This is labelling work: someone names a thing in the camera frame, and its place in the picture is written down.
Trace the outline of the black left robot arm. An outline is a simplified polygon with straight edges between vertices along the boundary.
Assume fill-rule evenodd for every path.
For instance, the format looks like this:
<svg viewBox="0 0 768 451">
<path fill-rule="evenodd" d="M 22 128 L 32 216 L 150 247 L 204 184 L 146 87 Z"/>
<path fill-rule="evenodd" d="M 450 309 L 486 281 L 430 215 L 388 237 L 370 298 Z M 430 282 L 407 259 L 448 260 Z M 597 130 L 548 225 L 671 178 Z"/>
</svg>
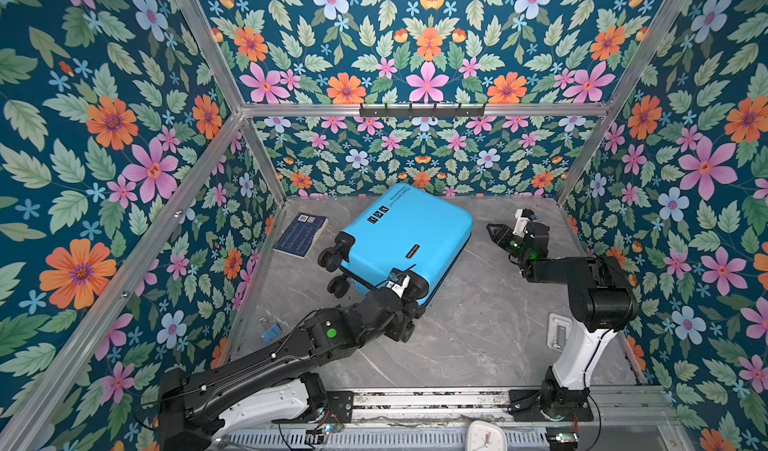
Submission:
<svg viewBox="0 0 768 451">
<path fill-rule="evenodd" d="M 422 307 L 390 288 L 368 292 L 350 306 L 311 311 L 284 337 L 212 370 L 167 372 L 159 386 L 158 445 L 161 450 L 204 450 L 225 429 L 224 413 L 275 385 L 297 379 L 322 402 L 324 388 L 312 371 L 347 358 L 386 336 L 406 342 Z"/>
</svg>

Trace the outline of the blue hard-shell suitcase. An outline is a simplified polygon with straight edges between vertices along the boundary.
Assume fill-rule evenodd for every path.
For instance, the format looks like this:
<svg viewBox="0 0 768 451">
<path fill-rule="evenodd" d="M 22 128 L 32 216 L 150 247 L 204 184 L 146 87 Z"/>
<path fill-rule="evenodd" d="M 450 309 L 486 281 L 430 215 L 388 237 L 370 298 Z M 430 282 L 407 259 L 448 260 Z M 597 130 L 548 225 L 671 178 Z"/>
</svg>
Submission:
<svg viewBox="0 0 768 451">
<path fill-rule="evenodd" d="M 472 227 L 472 216 L 460 207 L 396 184 L 335 236 L 318 264 L 339 273 L 327 287 L 337 298 L 352 288 L 365 297 L 386 288 L 392 272 L 408 271 L 411 280 L 402 298 L 418 303 L 419 319 L 468 243 Z"/>
</svg>

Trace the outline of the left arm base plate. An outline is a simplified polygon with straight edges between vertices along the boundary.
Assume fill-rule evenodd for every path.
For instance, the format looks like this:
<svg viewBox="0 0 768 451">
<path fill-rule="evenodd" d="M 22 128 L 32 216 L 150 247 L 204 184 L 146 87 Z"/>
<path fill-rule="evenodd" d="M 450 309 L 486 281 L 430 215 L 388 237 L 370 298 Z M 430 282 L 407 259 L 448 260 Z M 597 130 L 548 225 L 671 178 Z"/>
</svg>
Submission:
<svg viewBox="0 0 768 451">
<path fill-rule="evenodd" d="M 298 417 L 273 420 L 274 424 L 320 424 L 338 422 L 350 423 L 354 407 L 355 394 L 352 391 L 330 391 L 320 395 L 311 395 L 307 400 L 307 409 Z"/>
</svg>

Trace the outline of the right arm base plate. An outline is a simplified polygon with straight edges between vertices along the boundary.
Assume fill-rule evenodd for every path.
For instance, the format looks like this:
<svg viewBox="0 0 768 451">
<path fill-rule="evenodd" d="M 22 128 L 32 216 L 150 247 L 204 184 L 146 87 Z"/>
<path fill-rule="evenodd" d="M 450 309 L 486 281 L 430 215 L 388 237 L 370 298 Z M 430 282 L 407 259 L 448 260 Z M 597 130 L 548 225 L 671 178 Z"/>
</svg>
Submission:
<svg viewBox="0 0 768 451">
<path fill-rule="evenodd" d="M 518 422 L 592 422 L 589 391 L 510 390 L 507 412 Z"/>
</svg>

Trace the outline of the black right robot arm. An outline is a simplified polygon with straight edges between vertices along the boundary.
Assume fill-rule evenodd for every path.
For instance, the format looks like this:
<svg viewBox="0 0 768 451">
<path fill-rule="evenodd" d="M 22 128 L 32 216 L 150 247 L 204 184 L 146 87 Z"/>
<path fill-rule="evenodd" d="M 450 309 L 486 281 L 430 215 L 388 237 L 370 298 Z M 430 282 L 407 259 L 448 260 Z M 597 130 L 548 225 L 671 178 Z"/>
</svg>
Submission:
<svg viewBox="0 0 768 451">
<path fill-rule="evenodd" d="M 535 392 L 511 391 L 508 412 L 522 420 L 593 418 L 589 405 L 595 366 L 607 345 L 638 314 L 639 306 L 614 257 L 548 256 L 549 227 L 525 214 L 514 226 L 488 224 L 494 244 L 530 283 L 567 287 L 573 324 L 565 347 Z"/>
</svg>

